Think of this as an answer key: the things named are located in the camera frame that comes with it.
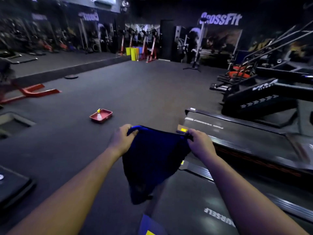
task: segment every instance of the person's right hand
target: person's right hand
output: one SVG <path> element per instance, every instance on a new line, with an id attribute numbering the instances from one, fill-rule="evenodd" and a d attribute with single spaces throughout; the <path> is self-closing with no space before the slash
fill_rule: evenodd
<path id="1" fill-rule="evenodd" d="M 193 141 L 188 139 L 189 147 L 201 161 L 206 157 L 216 156 L 213 142 L 206 133 L 195 129 L 189 129 L 188 133 L 194 138 Z"/>

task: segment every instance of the blue cloth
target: blue cloth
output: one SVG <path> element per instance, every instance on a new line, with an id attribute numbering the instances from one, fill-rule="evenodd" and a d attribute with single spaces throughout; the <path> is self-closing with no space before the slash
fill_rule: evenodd
<path id="1" fill-rule="evenodd" d="M 123 155 L 131 202 L 141 204 L 154 188 L 173 175 L 190 153 L 187 135 L 163 132 L 144 126 L 134 126 L 128 135 L 138 130 L 130 149 Z"/>

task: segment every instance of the hand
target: hand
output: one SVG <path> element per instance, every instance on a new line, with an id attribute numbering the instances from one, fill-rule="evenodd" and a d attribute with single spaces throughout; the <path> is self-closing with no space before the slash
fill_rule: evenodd
<path id="1" fill-rule="evenodd" d="M 119 157 L 124 155 L 129 150 L 131 143 L 138 134 L 138 130 L 135 130 L 127 136 L 127 132 L 131 127 L 132 126 L 130 124 L 123 125 L 122 127 L 119 127 L 119 129 L 117 129 L 111 136 L 108 149 L 114 150 Z"/>
<path id="2" fill-rule="evenodd" d="M 213 142 L 206 133 L 195 129 L 189 129 L 188 133 L 194 138 L 194 141 L 188 139 L 189 147 L 202 162 L 207 157 L 216 156 Z"/>

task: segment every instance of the wall-mounted air conditioner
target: wall-mounted air conditioner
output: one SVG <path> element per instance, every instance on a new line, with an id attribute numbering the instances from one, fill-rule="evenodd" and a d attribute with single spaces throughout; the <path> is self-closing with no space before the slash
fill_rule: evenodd
<path id="1" fill-rule="evenodd" d="M 110 6 L 113 6 L 116 4 L 116 0 L 95 0 L 95 2 L 104 3 Z"/>

